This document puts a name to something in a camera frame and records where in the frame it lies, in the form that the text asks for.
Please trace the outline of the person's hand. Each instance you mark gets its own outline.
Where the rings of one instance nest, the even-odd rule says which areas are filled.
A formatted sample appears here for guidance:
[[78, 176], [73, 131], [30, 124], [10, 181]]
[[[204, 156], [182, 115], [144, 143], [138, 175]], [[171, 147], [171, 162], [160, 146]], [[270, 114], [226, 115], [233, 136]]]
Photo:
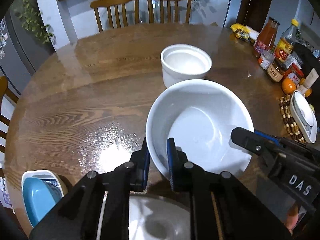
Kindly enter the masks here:
[[294, 228], [297, 226], [299, 221], [306, 214], [306, 209], [295, 202], [288, 210], [286, 220], [284, 222], [285, 227], [293, 234]]

